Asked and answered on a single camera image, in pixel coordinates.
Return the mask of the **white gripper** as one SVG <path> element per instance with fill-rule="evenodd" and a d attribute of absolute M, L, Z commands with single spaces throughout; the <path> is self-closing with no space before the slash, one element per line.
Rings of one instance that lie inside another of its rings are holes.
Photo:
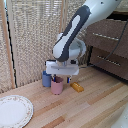
<path fill-rule="evenodd" d="M 77 64 L 58 65 L 56 61 L 46 62 L 46 73 L 56 75 L 70 75 L 67 77 L 67 83 L 70 83 L 71 76 L 79 73 Z M 53 75 L 53 82 L 56 82 L 57 76 Z"/>

